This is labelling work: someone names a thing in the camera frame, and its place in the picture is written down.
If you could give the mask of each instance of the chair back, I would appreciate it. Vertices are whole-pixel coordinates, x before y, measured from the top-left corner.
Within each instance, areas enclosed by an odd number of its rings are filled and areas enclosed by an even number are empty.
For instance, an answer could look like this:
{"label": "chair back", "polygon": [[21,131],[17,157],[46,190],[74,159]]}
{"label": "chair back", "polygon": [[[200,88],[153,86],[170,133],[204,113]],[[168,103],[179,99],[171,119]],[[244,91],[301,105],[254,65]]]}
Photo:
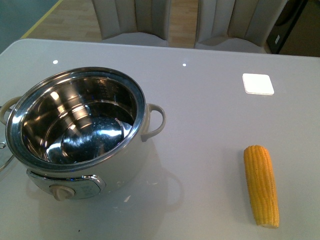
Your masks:
{"label": "chair back", "polygon": [[171,0],[92,0],[102,39],[142,32],[167,40]]}
{"label": "chair back", "polygon": [[231,37],[263,47],[288,0],[199,0],[196,43]]}

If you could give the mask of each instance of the pot rim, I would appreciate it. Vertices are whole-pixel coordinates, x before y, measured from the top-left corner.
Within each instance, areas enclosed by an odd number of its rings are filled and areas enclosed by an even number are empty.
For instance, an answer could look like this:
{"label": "pot rim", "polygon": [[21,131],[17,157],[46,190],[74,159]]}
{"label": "pot rim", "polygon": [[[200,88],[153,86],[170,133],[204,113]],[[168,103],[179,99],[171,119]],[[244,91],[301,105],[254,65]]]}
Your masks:
{"label": "pot rim", "polygon": [[[90,160],[71,164],[57,164],[45,161],[32,154],[23,141],[23,122],[34,102],[50,87],[62,84],[76,77],[104,77],[125,86],[134,96],[137,113],[129,134],[112,150]],[[66,70],[50,76],[28,90],[13,107],[6,125],[6,139],[13,155],[24,165],[48,173],[76,172],[96,166],[118,154],[138,135],[146,118],[146,100],[138,83],[123,72],[106,67],[80,67]]]}

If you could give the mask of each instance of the pot lid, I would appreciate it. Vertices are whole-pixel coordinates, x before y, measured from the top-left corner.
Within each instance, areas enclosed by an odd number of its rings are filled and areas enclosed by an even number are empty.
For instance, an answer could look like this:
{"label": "pot lid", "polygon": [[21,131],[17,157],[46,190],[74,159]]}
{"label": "pot lid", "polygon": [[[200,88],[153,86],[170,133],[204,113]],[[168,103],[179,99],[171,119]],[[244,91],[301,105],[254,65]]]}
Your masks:
{"label": "pot lid", "polygon": [[[8,119],[10,111],[8,110],[5,114],[5,118]],[[5,170],[8,170],[14,156],[10,151],[7,140],[6,140],[6,126],[0,123],[0,180],[3,178]]]}

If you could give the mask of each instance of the white table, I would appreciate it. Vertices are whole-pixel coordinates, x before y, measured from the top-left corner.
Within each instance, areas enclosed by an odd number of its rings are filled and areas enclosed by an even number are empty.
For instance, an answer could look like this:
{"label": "white table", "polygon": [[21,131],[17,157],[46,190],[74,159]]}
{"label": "white table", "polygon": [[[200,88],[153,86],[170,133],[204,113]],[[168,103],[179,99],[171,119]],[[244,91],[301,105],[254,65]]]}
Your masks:
{"label": "white table", "polygon": [[[164,108],[147,165],[113,194],[58,202],[17,162],[0,181],[0,239],[320,239],[320,58],[24,39],[0,55],[0,105],[89,66],[128,74]],[[274,94],[247,94],[244,73],[269,75]],[[255,225],[250,145],[270,152],[278,229]]]}

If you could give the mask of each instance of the pot handle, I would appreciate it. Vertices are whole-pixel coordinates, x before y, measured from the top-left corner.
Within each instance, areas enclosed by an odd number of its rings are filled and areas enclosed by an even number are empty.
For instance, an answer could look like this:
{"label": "pot handle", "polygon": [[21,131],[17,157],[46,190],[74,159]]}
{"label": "pot handle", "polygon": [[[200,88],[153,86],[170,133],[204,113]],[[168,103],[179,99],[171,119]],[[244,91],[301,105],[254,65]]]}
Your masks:
{"label": "pot handle", "polygon": [[7,121],[5,120],[6,111],[14,104],[16,104],[21,99],[21,96],[16,96],[9,101],[7,101],[3,106],[0,108],[0,122],[4,125],[7,125]]}
{"label": "pot handle", "polygon": [[[147,109],[147,119],[146,119],[147,123],[141,133],[142,142],[146,142],[149,138],[152,138],[153,136],[159,134],[164,129],[164,127],[166,125],[166,114],[165,114],[165,111],[162,109],[162,107],[155,105],[155,104],[148,103],[146,105],[146,109]],[[162,123],[156,130],[148,132],[148,128],[149,128],[149,124],[150,124],[150,115],[151,115],[152,111],[157,111],[162,115]]]}

